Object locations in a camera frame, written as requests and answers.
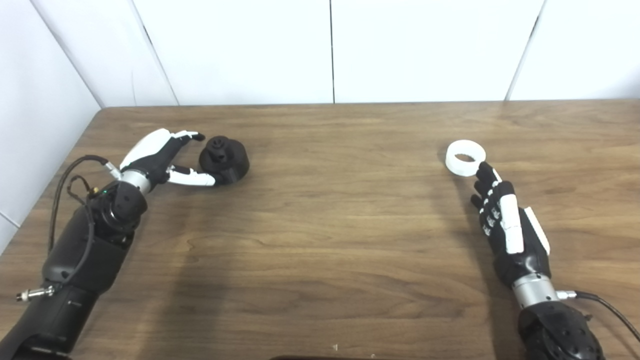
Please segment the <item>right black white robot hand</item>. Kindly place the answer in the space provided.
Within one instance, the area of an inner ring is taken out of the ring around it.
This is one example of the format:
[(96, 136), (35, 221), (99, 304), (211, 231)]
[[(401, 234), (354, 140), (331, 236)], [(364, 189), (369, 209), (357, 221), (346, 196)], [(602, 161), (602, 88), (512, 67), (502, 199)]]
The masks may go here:
[(550, 278), (550, 244), (533, 210), (521, 207), (514, 185), (486, 161), (475, 176), (470, 201), (493, 253), (497, 278), (507, 287), (529, 275)]

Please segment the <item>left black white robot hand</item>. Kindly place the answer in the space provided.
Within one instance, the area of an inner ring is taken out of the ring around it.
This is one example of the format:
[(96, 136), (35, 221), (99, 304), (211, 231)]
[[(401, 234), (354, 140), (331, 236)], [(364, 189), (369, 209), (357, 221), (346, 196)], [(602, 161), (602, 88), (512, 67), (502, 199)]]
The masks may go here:
[(131, 148), (119, 166), (121, 181), (148, 194), (167, 182), (184, 186), (213, 187), (217, 180), (190, 167), (173, 164), (174, 158), (190, 141), (203, 141), (206, 137), (197, 132), (181, 130), (172, 133), (158, 129)]

